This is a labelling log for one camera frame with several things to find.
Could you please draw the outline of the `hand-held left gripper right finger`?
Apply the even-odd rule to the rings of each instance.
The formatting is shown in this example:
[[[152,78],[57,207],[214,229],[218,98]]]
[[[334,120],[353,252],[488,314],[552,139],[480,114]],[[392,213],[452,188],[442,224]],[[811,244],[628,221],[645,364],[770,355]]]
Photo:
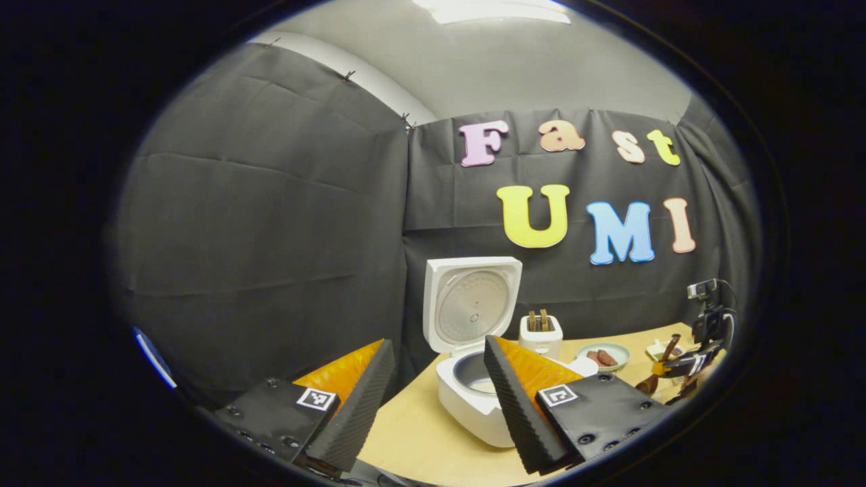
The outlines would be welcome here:
[[[499,336],[486,336],[484,364],[528,473],[590,461],[629,443],[668,412],[612,374],[578,374]]]

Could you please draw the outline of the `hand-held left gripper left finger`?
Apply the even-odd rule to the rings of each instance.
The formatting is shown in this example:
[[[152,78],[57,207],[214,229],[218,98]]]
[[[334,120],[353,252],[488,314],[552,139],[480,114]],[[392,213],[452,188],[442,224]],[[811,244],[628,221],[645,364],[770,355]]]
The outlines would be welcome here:
[[[341,474],[355,466],[394,368],[392,342],[376,340],[300,378],[264,380],[213,422],[280,466]]]

